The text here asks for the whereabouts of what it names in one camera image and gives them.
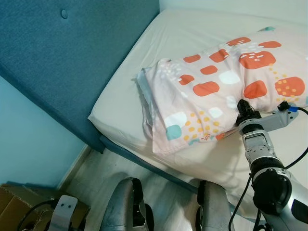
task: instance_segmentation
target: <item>mattress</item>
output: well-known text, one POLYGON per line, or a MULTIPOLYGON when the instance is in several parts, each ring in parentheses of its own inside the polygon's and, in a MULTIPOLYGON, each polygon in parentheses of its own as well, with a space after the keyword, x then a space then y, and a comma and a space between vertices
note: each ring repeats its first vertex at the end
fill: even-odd
MULTIPOLYGON (((219 141, 196 144, 164 157, 152 153, 152 141, 142 127, 142 106, 136 74, 162 58, 195 54, 267 26, 307 26, 277 19, 217 11, 165 10, 148 26, 98 98, 89 120, 111 141, 167 172, 178 172, 185 181, 193 178, 217 183, 226 189, 228 200, 237 204, 250 173, 238 133, 219 141)), ((288 127, 269 133, 277 156, 285 165, 296 159, 308 143, 307 116, 288 127)), ((307 186, 307 158, 291 169, 307 186)), ((250 187, 242 202, 243 216, 254 217, 250 187)))

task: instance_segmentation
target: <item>bed frame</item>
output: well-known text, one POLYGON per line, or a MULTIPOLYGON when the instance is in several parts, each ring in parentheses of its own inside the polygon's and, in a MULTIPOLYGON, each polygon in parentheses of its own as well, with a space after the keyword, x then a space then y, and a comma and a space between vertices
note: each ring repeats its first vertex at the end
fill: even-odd
POLYGON ((112 143, 87 120, 158 14, 159 0, 2 0, 0 76, 93 149, 107 147, 196 193, 196 187, 112 143))

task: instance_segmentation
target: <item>wall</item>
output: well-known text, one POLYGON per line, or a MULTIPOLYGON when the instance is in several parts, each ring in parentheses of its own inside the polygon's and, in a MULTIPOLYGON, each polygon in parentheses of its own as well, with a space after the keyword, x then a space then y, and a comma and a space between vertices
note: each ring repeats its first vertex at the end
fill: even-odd
POLYGON ((307 0, 160 0, 160 11, 185 8, 256 15, 307 23, 307 0))
POLYGON ((0 183, 56 187, 84 145, 0 77, 0 183))

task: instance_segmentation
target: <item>headboard button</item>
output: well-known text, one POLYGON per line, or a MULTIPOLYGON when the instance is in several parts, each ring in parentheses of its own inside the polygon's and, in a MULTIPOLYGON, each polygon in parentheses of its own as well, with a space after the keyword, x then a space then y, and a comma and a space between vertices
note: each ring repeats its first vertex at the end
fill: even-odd
POLYGON ((66 19, 67 18, 67 11, 61 10, 61 16, 62 16, 62 18, 66 19))

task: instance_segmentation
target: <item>black cable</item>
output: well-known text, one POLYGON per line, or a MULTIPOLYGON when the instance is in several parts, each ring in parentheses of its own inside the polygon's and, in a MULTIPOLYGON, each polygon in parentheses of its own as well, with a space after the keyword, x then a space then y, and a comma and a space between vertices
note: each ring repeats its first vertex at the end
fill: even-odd
POLYGON ((251 181, 251 174, 249 174, 249 178, 248 178, 246 187, 245 187, 245 189, 244 189, 244 192, 242 193, 242 196, 241 196, 239 202, 237 203, 237 205, 236 205, 236 207, 235 207, 235 210, 234 210, 234 212, 233 212, 233 214, 232 214, 232 216, 231 216, 231 218, 230 218, 230 221, 229 221, 229 231, 231 231, 231 226, 232 226, 233 219, 234 219, 234 217, 235 217, 235 215, 236 215, 236 212, 237 212, 237 210, 239 209, 240 204, 241 204, 241 202, 242 202, 242 200, 243 200, 243 198, 244 198, 244 196, 245 196, 245 194, 246 194, 246 192, 247 192, 247 189, 248 189, 248 186, 249 186, 250 181, 251 181))
POLYGON ((30 208, 30 210, 24 215, 24 217, 21 219, 21 221, 19 222, 18 226, 17 226, 17 231, 20 231, 20 228, 21 226, 23 225, 25 219, 30 215, 30 213, 32 211, 34 211, 35 209, 37 209, 38 207, 42 206, 42 205, 45 205, 45 204, 49 204, 49 205, 52 205, 55 203, 55 201, 57 202, 57 200, 50 200, 50 201, 44 201, 44 202, 41 202, 35 206, 33 206, 32 208, 30 208))
MULTIPOLYGON (((300 111, 306 113, 308 115, 308 111, 305 110, 304 108, 299 107, 298 108, 300 111)), ((287 167, 285 167, 285 169, 289 169, 290 167, 292 167, 293 165, 295 165, 296 163, 298 163, 301 159, 304 158, 304 156, 308 153, 308 147, 307 149, 303 152, 303 154, 301 154, 295 161, 293 161, 291 164, 289 164, 287 167)))
POLYGON ((253 231, 259 231, 260 220, 261 220, 261 210, 258 209, 258 214, 257 214, 257 218, 256 218, 256 222, 255 222, 255 226, 254 226, 253 231))

